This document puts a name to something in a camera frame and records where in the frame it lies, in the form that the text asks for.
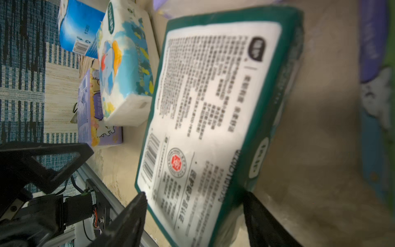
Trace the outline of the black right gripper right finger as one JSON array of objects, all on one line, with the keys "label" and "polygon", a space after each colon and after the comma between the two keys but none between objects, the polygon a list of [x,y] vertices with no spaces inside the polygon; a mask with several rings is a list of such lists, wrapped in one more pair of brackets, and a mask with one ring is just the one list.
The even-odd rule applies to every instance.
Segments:
[{"label": "black right gripper right finger", "polygon": [[245,193],[243,210],[251,247],[301,247],[252,192]]}]

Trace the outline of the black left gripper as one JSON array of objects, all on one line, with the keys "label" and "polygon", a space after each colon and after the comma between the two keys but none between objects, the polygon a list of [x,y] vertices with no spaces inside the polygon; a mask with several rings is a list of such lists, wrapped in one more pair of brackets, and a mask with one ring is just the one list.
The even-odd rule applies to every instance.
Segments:
[{"label": "black left gripper", "polygon": [[[75,153],[56,171],[46,168],[38,156]],[[44,193],[52,193],[94,154],[86,143],[44,144],[10,142],[1,145],[2,247],[41,247],[64,233],[68,226],[93,218],[93,228],[107,227],[107,200],[94,190],[76,196],[51,194],[33,198],[25,186],[32,183]],[[19,199],[27,206],[12,206]]]}]

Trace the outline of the light blue tissue pack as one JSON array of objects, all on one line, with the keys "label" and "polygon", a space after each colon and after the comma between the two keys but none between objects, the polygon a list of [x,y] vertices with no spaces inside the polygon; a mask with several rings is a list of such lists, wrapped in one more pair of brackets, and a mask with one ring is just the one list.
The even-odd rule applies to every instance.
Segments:
[{"label": "light blue tissue pack", "polygon": [[364,179],[395,212],[395,2],[359,2]]}]

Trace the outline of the green Botare tissue pack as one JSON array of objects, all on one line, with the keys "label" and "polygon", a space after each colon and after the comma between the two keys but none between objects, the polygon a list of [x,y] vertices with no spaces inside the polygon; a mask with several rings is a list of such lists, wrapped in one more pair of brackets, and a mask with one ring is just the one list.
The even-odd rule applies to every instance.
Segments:
[{"label": "green Botare tissue pack", "polygon": [[135,188],[173,247],[228,247],[303,49],[281,5],[169,20]]}]

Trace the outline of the white blue floral tissue pack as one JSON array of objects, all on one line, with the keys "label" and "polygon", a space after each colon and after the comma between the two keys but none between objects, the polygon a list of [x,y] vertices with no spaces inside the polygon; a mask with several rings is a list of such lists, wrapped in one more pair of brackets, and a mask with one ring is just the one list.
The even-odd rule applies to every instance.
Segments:
[{"label": "white blue floral tissue pack", "polygon": [[159,64],[148,12],[110,1],[96,37],[104,122],[138,127],[148,119]]}]

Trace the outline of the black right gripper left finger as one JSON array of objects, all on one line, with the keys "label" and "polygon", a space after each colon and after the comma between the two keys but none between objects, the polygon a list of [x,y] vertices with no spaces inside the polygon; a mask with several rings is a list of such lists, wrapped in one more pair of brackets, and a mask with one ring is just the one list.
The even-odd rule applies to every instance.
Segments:
[{"label": "black right gripper left finger", "polygon": [[138,247],[144,232],[148,201],[140,192],[89,247]]}]

